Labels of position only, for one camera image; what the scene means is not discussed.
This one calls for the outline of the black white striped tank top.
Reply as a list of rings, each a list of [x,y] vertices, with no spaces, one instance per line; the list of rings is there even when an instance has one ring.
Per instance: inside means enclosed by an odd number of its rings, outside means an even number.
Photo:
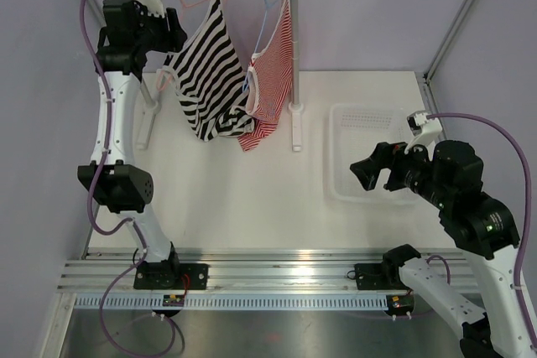
[[[246,73],[227,30],[223,0],[209,0],[206,15],[179,52],[161,69],[174,86],[187,123],[198,139],[241,137],[253,132],[246,111]]]

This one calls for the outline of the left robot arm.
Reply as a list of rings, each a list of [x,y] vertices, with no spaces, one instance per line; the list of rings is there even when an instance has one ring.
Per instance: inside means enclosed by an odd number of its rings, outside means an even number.
[[[134,265],[136,289],[186,289],[188,273],[151,206],[153,178],[135,164],[133,120],[147,54],[178,51],[187,35],[173,8],[159,16],[137,0],[105,0],[103,12],[106,25],[92,51],[100,92],[96,145],[91,162],[78,167],[77,178],[90,203],[107,208],[119,222],[105,230],[92,217],[91,226],[104,236],[122,227],[130,230],[142,255]]]

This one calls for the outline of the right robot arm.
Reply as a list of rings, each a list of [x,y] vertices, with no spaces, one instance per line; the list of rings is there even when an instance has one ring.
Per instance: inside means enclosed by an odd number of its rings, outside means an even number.
[[[405,143],[378,143],[370,157],[352,163],[366,190],[389,171],[387,191],[408,189],[439,211],[445,233],[463,253],[482,298],[477,306],[440,278],[405,244],[383,254],[376,274],[390,288],[416,292],[450,326],[465,357],[534,357],[529,332],[536,317],[519,303],[515,260],[522,250],[508,207],[482,189],[483,161],[460,141],[407,151]]]

